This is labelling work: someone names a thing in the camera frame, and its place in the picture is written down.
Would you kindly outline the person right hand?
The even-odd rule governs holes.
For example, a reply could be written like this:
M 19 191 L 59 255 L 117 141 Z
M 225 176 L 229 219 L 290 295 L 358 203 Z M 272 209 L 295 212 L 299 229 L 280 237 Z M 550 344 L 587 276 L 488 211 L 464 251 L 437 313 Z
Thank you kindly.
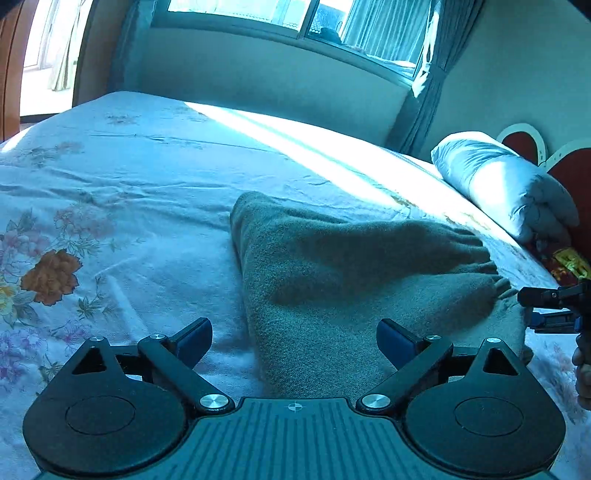
M 572 357 L 576 368 L 576 391 L 579 405 L 591 410 L 591 355 L 590 335 L 581 333 L 576 338 L 577 348 Z

